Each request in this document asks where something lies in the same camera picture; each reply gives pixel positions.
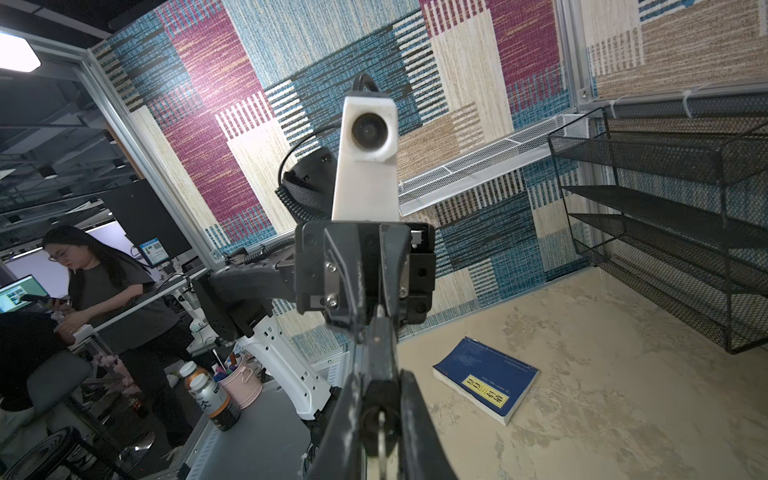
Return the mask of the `laptop screen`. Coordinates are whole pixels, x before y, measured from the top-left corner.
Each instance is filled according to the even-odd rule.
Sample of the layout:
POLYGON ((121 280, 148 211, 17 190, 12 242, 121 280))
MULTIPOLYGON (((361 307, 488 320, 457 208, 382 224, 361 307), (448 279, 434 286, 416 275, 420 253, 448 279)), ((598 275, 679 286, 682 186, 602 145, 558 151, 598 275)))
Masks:
POLYGON ((0 289, 0 308, 2 313, 24 309, 34 303, 24 299, 25 295, 47 297, 48 292, 33 275, 26 275, 0 289))

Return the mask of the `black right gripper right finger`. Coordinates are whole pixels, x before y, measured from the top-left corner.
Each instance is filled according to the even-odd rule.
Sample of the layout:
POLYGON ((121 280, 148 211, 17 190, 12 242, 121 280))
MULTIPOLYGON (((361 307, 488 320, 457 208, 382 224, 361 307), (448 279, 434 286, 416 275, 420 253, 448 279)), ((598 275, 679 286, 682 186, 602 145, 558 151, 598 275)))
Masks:
POLYGON ((400 373, 400 479, 456 480, 415 375, 400 373))

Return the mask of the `brown bottle white cap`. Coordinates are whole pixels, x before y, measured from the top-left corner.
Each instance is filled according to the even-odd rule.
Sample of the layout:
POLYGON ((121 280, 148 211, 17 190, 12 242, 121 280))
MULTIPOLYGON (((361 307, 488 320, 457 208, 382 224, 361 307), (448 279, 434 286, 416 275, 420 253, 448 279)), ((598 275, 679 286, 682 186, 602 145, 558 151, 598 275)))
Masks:
POLYGON ((190 381, 189 387, 203 413, 221 431, 227 431, 238 423, 238 405, 213 378, 205 374, 196 375, 190 381))

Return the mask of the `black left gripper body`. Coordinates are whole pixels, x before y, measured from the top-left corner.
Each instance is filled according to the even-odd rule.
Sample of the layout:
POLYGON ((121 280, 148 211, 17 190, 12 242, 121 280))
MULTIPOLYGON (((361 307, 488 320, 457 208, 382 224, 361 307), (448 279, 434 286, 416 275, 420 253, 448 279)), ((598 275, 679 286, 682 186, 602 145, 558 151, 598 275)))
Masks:
POLYGON ((325 315, 323 257, 323 231, 329 224, 371 224, 375 240, 371 260, 367 265, 372 268, 372 282, 368 284, 368 309, 370 322, 376 316, 377 307, 383 304, 381 287, 381 250, 380 225, 383 223, 402 223, 411 230, 410 252, 404 264, 400 283, 399 325, 423 323, 432 307, 433 292, 436 283, 436 230, 429 223, 420 222, 352 222, 316 220, 303 223, 295 232, 295 291, 293 303, 297 311, 304 314, 310 311, 325 315))

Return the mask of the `dark blue book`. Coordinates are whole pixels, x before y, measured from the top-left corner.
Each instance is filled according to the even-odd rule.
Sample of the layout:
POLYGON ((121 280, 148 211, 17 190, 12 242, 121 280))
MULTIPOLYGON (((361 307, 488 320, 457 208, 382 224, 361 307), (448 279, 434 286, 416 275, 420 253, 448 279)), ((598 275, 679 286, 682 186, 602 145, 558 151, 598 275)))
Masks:
POLYGON ((433 375, 502 425, 507 425, 540 370, 464 337, 432 367, 433 375))

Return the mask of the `person in grey shirt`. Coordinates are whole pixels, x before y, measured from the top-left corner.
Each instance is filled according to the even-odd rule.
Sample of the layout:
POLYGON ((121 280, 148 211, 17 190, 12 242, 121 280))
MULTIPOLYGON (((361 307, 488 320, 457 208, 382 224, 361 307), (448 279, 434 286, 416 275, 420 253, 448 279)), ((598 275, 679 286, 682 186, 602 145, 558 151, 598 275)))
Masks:
MULTIPOLYGON (((71 310, 61 331, 100 326, 150 295, 155 282, 137 260, 73 227, 56 227, 45 234, 43 249, 69 272, 71 310)), ((170 386, 165 361, 192 360, 187 350, 193 337, 180 316, 156 300, 102 330, 100 337, 116 354, 163 424, 172 453, 185 445, 193 431, 181 402, 170 386)))

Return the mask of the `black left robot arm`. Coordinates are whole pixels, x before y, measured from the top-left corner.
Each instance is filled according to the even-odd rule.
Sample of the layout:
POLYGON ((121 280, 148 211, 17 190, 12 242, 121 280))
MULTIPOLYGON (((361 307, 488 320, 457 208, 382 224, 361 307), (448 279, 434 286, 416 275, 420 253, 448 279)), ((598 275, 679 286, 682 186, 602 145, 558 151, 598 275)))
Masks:
POLYGON ((215 332, 256 357, 309 425, 330 419, 339 391, 285 339, 274 302, 319 313, 330 329, 362 346, 362 412, 396 417, 397 336, 426 319, 435 288, 433 226, 332 220, 336 167, 322 148, 282 173, 277 194, 297 218, 294 234, 193 283, 215 332))

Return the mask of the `small black padlock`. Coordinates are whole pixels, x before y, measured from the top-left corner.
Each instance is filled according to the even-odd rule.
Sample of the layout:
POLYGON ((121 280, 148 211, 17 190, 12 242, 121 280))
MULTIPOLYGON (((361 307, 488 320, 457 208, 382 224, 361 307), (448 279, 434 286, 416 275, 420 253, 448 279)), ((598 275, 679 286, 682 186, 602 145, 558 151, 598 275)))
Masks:
POLYGON ((364 386, 360 428, 367 456, 378 456, 380 444, 387 456, 392 453, 401 433, 398 380, 371 380, 364 386))

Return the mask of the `black mesh shelf rack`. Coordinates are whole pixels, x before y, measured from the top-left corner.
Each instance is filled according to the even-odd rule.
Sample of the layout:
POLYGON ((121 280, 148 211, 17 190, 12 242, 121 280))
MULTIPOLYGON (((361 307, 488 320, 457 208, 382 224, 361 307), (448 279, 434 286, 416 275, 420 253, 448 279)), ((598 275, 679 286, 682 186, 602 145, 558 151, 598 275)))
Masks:
POLYGON ((617 99, 547 138, 575 251, 730 354, 767 343, 767 96, 617 99))

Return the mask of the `pink cup with pens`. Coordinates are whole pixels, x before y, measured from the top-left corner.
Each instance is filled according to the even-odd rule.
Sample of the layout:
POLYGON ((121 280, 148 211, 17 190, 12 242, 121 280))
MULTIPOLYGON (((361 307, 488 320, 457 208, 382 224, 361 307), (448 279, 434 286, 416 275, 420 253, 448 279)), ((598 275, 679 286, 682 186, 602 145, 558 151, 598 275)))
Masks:
POLYGON ((240 409, 252 405, 263 390, 258 371, 246 362, 239 363, 231 374, 219 381, 219 384, 240 409))

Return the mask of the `ceiling light panel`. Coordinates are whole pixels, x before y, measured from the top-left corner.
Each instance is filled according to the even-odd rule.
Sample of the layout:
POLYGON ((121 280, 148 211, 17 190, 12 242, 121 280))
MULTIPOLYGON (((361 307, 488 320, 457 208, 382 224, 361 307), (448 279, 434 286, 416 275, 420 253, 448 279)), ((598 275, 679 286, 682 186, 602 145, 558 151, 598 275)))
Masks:
POLYGON ((28 41, 9 33, 0 33, 0 68, 31 73, 41 66, 41 61, 28 41))

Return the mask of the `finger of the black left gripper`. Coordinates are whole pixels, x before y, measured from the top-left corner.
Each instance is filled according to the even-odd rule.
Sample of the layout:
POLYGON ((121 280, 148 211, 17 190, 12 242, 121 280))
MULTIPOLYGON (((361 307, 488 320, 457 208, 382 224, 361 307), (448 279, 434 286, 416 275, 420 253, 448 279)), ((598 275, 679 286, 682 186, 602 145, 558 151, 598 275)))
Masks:
POLYGON ((396 372, 396 333, 399 325, 400 283, 410 252, 411 230, 402 223, 380 225, 383 304, 377 307, 377 370, 396 372))
POLYGON ((363 379, 370 376, 366 335, 372 268, 367 262, 374 240, 371 224, 329 224, 323 231, 326 323, 350 339, 351 371, 363 379))

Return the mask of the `computer monitor on stand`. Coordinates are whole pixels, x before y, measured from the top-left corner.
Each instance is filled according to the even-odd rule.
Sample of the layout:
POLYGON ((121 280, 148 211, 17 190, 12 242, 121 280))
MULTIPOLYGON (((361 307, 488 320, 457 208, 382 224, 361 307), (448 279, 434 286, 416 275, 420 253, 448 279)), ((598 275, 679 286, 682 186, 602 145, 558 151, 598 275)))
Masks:
POLYGON ((149 266, 170 261, 191 249, 147 180, 108 190, 102 201, 149 266))

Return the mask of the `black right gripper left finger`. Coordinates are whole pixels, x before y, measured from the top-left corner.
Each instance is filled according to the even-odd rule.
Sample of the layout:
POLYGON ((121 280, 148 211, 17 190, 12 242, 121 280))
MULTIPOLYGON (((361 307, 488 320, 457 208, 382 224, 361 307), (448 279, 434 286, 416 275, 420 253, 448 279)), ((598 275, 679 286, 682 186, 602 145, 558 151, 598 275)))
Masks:
POLYGON ((361 442, 362 387, 361 374, 348 376, 307 479, 358 480, 365 476, 361 442))

